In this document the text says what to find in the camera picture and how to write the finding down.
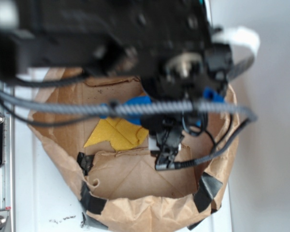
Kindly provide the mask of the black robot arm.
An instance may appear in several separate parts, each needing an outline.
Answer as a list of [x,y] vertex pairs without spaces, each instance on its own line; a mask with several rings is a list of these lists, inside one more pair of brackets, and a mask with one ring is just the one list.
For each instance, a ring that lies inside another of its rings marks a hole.
[[157,170],[196,166],[231,144],[223,136],[211,152],[177,162],[184,134],[208,133],[209,109],[224,103],[233,67],[231,48],[214,41],[202,0],[0,0],[0,80],[30,88],[72,85],[95,77],[138,76],[146,93],[120,104],[46,104],[0,90],[0,103],[39,112],[117,117],[149,130]]

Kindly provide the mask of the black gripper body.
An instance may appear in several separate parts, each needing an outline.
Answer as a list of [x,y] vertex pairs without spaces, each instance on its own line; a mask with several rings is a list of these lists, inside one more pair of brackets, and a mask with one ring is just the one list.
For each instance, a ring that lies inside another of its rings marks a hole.
[[149,130],[149,149],[156,158],[155,169],[166,171],[196,165],[196,161],[175,161],[184,134],[198,137],[207,134],[208,113],[183,109],[183,102],[223,102],[227,91],[227,72],[233,66],[231,47],[213,44],[203,52],[186,52],[166,61],[156,78],[143,78],[142,86],[151,106],[169,105],[160,112],[141,116],[141,125]]

